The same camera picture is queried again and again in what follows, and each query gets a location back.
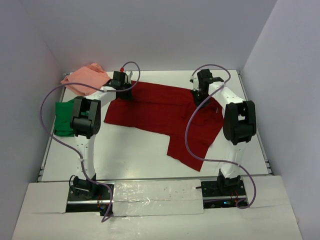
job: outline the white surface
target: white surface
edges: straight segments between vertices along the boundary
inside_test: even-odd
[[[0,1],[0,239],[11,239],[30,182],[36,181],[48,135],[39,122],[44,94],[62,71],[19,0]],[[43,109],[52,124],[52,107]]]
[[[242,69],[276,0],[21,0],[65,73]]]
[[[245,98],[235,70],[227,86],[239,97]],[[143,71],[141,81],[182,88],[192,88],[189,78],[192,71]],[[214,76],[227,78],[223,70],[212,71]],[[76,95],[66,89],[63,101]],[[154,179],[179,177],[217,176],[222,164],[204,162],[200,172],[167,156],[169,136],[103,122],[109,105],[101,109],[102,124],[94,145],[94,168],[99,180]],[[59,137],[60,140],[75,146],[73,137]],[[223,131],[216,137],[206,157],[224,159],[228,141]],[[253,175],[268,174],[265,160],[257,136],[252,138],[243,154],[243,166]],[[52,141],[42,181],[68,181],[77,169],[77,154],[69,148]]]
[[[202,190],[198,179],[169,181],[116,181],[114,216],[203,214]]]
[[[30,185],[39,188],[37,192],[41,194],[44,188],[54,184],[57,183]],[[269,188],[269,194],[278,191],[281,184]],[[263,191],[262,188],[259,185],[258,191]],[[290,205],[206,209],[204,214],[195,215],[112,217],[100,223],[102,217],[95,212],[32,213],[31,209],[41,200],[38,194],[32,197],[33,201],[23,203],[13,240],[302,240]],[[51,198],[47,202],[48,210],[56,202],[65,203],[66,198],[60,194]]]
[[[256,185],[257,192],[255,201],[251,205],[251,208],[290,205],[281,176],[256,176],[254,177],[254,183]],[[248,202],[250,203],[254,195],[254,188],[250,178],[244,177],[243,184],[248,196]]]
[[[68,193],[69,185],[65,182],[31,183],[28,185],[23,200],[23,204],[27,205],[28,208],[22,208],[21,211],[23,210],[33,214],[65,213]]]
[[[320,239],[319,9],[317,0],[278,0],[242,78],[305,240]]]

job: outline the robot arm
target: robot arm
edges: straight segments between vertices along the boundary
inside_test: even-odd
[[[192,94],[197,106],[223,84],[223,80],[220,77],[213,77],[209,69],[199,71],[197,79],[191,81]],[[227,86],[212,97],[223,108],[223,134],[228,140],[224,160],[241,165],[247,143],[257,132],[255,104],[253,101],[238,97]],[[235,179],[239,175],[239,168],[234,164],[224,163],[219,175],[226,179]]]
[[[73,179],[75,190],[88,192],[89,195],[97,193],[95,185],[86,180],[81,167],[83,161],[86,174],[91,180],[96,180],[94,166],[94,143],[96,134],[101,127],[101,108],[116,98],[131,100],[132,91],[116,92],[131,87],[132,71],[113,73],[113,79],[100,90],[86,97],[77,96],[74,99],[70,127],[73,129],[76,148],[82,154],[79,158],[77,171]]]

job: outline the red shirt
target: red shirt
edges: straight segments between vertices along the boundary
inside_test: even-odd
[[[185,146],[187,123],[196,109],[190,90],[139,82],[132,90],[133,100],[110,103],[104,122],[170,136],[167,155],[200,171],[203,161],[192,157]],[[214,99],[195,115],[188,132],[188,145],[204,158],[223,126],[222,107]]]

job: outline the purple cable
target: purple cable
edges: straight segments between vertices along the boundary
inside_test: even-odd
[[[136,79],[135,83],[134,83],[131,87],[126,88],[126,89],[121,89],[121,90],[107,90],[107,92],[117,92],[117,93],[119,93],[119,92],[129,91],[129,90],[133,89],[134,86],[139,82],[139,80],[140,80],[140,75],[141,75],[141,70],[140,70],[139,65],[138,65],[135,61],[127,61],[125,64],[123,64],[122,69],[124,69],[125,66],[128,65],[128,64],[135,64],[136,67],[138,68],[138,78]]]
[[[252,197],[252,200],[251,202],[247,205],[247,206],[243,206],[243,207],[240,207],[238,206],[238,203],[239,202],[242,202],[245,200],[242,199],[240,201],[238,201],[235,205],[237,208],[239,209],[247,209],[249,208],[255,201],[256,199],[256,195],[257,195],[257,188],[256,188],[256,184],[255,184],[255,181],[254,179],[252,178],[251,174],[241,165],[239,165],[238,163],[236,162],[233,162],[233,161],[228,161],[228,160],[217,160],[217,159],[206,159],[206,158],[202,158],[202,157],[199,157],[197,155],[195,155],[189,148],[189,145],[188,145],[188,132],[189,132],[189,128],[190,128],[190,125],[191,125],[191,122],[192,120],[194,119],[196,113],[199,111],[199,109],[213,96],[215,95],[217,92],[219,92],[221,89],[224,88],[224,86],[226,85],[227,82],[229,82],[229,80],[231,79],[231,74],[230,72],[224,68],[223,66],[220,66],[220,65],[217,65],[217,64],[205,64],[205,65],[202,65],[200,67],[198,67],[193,73],[192,73],[192,76],[201,68],[203,67],[208,67],[208,66],[214,66],[214,67],[218,67],[222,70],[225,70],[226,73],[228,74],[228,79],[225,80],[225,82],[223,84],[221,84],[221,86],[216,89],[213,93],[211,93],[205,100],[203,100],[200,105],[194,110],[193,114],[191,115],[189,121],[188,121],[188,124],[186,125],[186,128],[185,128],[185,133],[184,133],[184,144],[185,144],[185,147],[187,149],[187,151],[190,153],[191,156],[193,156],[195,159],[198,159],[198,160],[201,160],[201,161],[205,161],[205,162],[215,162],[215,163],[227,163],[227,164],[233,164],[233,165],[236,165],[238,166],[239,168],[241,168],[247,175],[248,177],[250,178],[251,182],[252,182],[252,185],[253,185],[253,197]]]
[[[135,84],[132,85],[131,87],[127,88],[127,89],[122,89],[122,90],[108,90],[107,92],[125,92],[125,91],[129,91],[129,90],[131,90],[131,89],[139,82],[140,75],[141,75],[141,70],[140,70],[139,65],[138,65],[136,62],[134,62],[134,61],[128,61],[128,62],[126,62],[126,63],[123,65],[122,68],[124,68],[127,64],[130,64],[130,63],[135,64],[135,65],[137,66],[138,72],[139,72],[139,75],[138,75],[138,78],[137,78]],[[102,220],[101,220],[101,222],[104,223],[105,221],[107,221],[109,218],[111,218],[111,217],[113,216],[113,214],[112,214],[112,215],[110,215],[109,217],[107,217],[107,215],[108,215],[108,213],[109,213],[109,211],[110,211],[110,208],[111,208],[111,204],[112,204],[112,198],[113,198],[112,189],[111,189],[107,184],[102,183],[102,182],[98,182],[98,181],[94,181],[94,180],[92,180],[92,179],[90,179],[90,178],[88,177],[88,175],[87,175],[87,173],[86,173],[86,171],[85,171],[85,166],[84,166],[84,162],[83,162],[84,157],[83,157],[83,155],[81,154],[81,152],[79,152],[75,147],[70,146],[69,144],[64,143],[63,141],[61,141],[61,140],[59,140],[58,138],[56,138],[53,134],[51,134],[51,132],[49,131],[49,129],[46,127],[46,125],[45,125],[45,123],[44,123],[43,116],[42,116],[42,110],[43,110],[45,101],[47,100],[47,98],[49,97],[49,95],[50,95],[52,92],[54,92],[55,90],[57,90],[57,89],[59,89],[59,88],[62,88],[62,87],[65,87],[65,86],[68,86],[68,85],[81,85],[81,86],[85,86],[85,87],[94,89],[94,90],[96,90],[96,91],[104,92],[104,91],[101,90],[101,89],[98,89],[98,88],[96,88],[96,87],[93,87],[93,86],[90,86],[90,85],[87,85],[87,84],[84,84],[84,83],[80,83],[80,82],[68,82],[68,83],[60,84],[60,85],[56,86],[55,88],[53,88],[51,91],[49,91],[49,92],[46,94],[46,96],[44,97],[44,99],[42,100],[41,105],[40,105],[40,114],[39,114],[40,123],[41,123],[42,128],[46,131],[46,133],[47,133],[53,140],[57,141],[58,143],[62,144],[62,145],[65,146],[65,147],[67,147],[67,148],[75,151],[75,152],[79,155],[80,159],[82,160],[82,161],[81,161],[82,172],[83,172],[85,178],[86,178],[89,182],[91,182],[91,183],[93,183],[93,184],[96,184],[96,185],[104,186],[104,187],[106,187],[106,188],[109,190],[109,192],[110,192],[110,203],[109,203],[108,208],[107,208],[107,210],[106,210],[106,212],[105,212],[105,214],[104,214],[104,216],[103,216],[103,218],[102,218]]]

